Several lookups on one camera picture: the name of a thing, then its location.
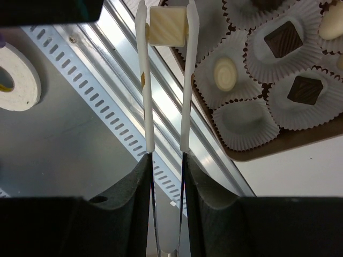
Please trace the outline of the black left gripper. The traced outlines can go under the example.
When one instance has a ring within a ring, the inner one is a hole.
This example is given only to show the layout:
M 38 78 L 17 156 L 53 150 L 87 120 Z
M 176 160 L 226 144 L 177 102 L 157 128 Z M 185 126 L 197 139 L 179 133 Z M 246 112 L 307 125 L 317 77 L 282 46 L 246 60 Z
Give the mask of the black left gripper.
M 4 0 L 1 26 L 89 23 L 99 20 L 103 0 Z

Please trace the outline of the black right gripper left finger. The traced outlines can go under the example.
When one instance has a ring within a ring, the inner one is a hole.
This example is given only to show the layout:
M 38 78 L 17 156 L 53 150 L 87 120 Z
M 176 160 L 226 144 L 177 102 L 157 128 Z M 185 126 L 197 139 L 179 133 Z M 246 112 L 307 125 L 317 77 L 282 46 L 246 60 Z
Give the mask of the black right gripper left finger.
M 86 201 L 72 199 L 57 256 L 145 256 L 152 156 L 110 188 Z

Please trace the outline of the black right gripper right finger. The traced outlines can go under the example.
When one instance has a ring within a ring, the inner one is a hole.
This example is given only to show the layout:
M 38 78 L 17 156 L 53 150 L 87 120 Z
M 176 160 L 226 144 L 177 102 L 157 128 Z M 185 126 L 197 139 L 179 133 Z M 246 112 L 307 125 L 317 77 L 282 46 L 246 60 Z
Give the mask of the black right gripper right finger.
M 183 164 L 191 256 L 253 256 L 239 196 L 201 170 L 190 155 Z

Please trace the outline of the white steel tongs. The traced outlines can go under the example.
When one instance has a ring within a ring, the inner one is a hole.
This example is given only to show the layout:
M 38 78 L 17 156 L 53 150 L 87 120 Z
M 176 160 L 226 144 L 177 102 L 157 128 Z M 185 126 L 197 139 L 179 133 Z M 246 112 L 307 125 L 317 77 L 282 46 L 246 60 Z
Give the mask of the white steel tongs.
M 199 15 L 195 1 L 189 1 L 187 9 L 187 33 L 185 45 L 187 48 L 187 58 L 184 68 L 183 82 L 183 106 L 181 118 L 181 139 L 180 150 L 183 153 L 182 161 L 189 152 L 190 137 L 190 108 L 192 98 L 192 83 L 195 72 L 198 37 L 199 37 Z M 148 41 L 150 26 L 150 8 L 147 8 L 145 1 L 140 1 L 135 17 L 135 31 L 137 42 L 137 53 L 139 58 L 140 82 L 143 95 L 144 129 L 146 151 L 149 158 L 153 157 L 155 151 L 155 136 L 153 122 L 153 99 L 151 87 L 151 69 L 148 56 Z

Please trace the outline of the white shell chocolate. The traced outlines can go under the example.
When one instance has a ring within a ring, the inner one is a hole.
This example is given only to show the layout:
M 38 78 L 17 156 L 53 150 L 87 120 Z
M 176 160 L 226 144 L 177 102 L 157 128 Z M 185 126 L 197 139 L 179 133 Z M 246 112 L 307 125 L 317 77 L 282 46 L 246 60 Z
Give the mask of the white shell chocolate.
M 220 90 L 224 92 L 232 90 L 238 78 L 235 63 L 228 57 L 219 58 L 213 69 L 213 78 Z
M 319 36 L 324 40 L 333 40 L 342 36 L 342 1 L 331 5 L 324 12 L 319 26 Z

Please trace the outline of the white square chocolate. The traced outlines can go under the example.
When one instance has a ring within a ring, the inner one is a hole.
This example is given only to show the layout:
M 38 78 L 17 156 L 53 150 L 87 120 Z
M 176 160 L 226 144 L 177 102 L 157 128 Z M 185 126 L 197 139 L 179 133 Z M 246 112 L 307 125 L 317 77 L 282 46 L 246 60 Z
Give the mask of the white square chocolate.
M 148 41 L 152 46 L 183 47 L 187 33 L 185 6 L 152 6 Z

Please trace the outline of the dark square chocolate corner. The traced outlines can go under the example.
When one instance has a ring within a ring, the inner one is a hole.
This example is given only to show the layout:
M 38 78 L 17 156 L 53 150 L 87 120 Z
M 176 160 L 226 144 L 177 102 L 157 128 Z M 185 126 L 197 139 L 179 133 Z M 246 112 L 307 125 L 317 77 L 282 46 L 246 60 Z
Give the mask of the dark square chocolate corner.
M 314 105 L 324 86 L 319 79 L 297 76 L 287 98 L 296 103 Z

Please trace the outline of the gold square chocolate tin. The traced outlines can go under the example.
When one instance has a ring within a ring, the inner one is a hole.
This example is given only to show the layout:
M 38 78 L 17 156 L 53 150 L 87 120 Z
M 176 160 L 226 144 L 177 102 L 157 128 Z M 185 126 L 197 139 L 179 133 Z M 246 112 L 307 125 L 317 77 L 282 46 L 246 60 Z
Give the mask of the gold square chocolate tin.
M 204 30 L 211 25 L 223 23 L 226 14 L 224 14 L 224 1 L 213 1 L 213 10 L 209 10 L 211 1 L 196 1 L 197 9 L 200 17 L 200 24 L 204 25 Z M 179 6 L 185 5 L 186 1 L 160 1 L 160 6 Z M 323 65 L 336 65 L 336 62 L 340 55 L 342 55 L 342 45 L 339 46 L 341 50 L 330 50 L 324 49 L 324 60 Z M 176 61 L 178 62 L 180 68 L 184 70 L 185 66 L 185 53 L 186 46 L 183 48 L 171 48 Z M 205 119 L 209 122 L 209 126 L 214 133 L 217 140 L 220 140 L 219 132 L 214 126 L 214 121 L 212 120 L 211 114 L 214 109 L 206 106 L 204 98 L 201 96 L 200 91 L 196 89 L 196 85 L 193 86 L 193 92 L 196 101 L 200 104 L 202 111 L 205 113 Z M 324 125 L 319 125 L 316 128 L 309 128 L 303 131 L 291 131 L 285 128 L 281 129 L 280 134 L 272 142 L 266 143 L 262 146 L 258 146 L 252 150 L 246 150 L 242 152 L 237 152 L 230 150 L 228 147 L 224 146 L 223 142 L 220 142 L 225 154 L 235 161 L 250 161 L 264 156 L 281 153 L 290 149 L 297 147 L 309 145 L 311 143 L 317 143 L 330 138 L 342 136 L 342 114 L 339 114 L 333 120 L 329 121 Z

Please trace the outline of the dark square chocolate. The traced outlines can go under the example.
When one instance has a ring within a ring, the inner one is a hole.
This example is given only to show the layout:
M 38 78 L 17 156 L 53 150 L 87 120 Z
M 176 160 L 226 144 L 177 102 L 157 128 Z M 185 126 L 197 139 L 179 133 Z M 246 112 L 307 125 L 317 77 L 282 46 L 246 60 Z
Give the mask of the dark square chocolate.
M 287 21 L 264 37 L 275 58 L 283 58 L 303 46 L 303 42 L 291 21 Z

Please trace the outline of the dark round fluted chocolate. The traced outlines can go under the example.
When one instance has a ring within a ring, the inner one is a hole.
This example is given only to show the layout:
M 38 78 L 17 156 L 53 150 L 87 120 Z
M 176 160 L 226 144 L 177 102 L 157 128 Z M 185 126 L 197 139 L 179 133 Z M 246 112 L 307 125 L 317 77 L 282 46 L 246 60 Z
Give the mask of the dark round fluted chocolate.
M 261 10 L 277 9 L 283 3 L 283 0 L 252 0 L 253 6 Z

